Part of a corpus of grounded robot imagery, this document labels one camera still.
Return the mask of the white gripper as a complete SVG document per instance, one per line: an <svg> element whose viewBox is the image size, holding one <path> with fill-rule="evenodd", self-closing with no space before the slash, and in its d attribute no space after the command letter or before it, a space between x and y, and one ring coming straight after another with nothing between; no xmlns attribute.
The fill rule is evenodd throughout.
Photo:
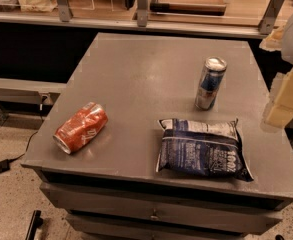
<svg viewBox="0 0 293 240"><path fill-rule="evenodd" d="M259 47L274 52L281 50L284 61L293 65L293 14L285 27L273 29ZM286 74L277 73L262 114L260 127L267 133L284 129L293 119L293 68Z"/></svg>

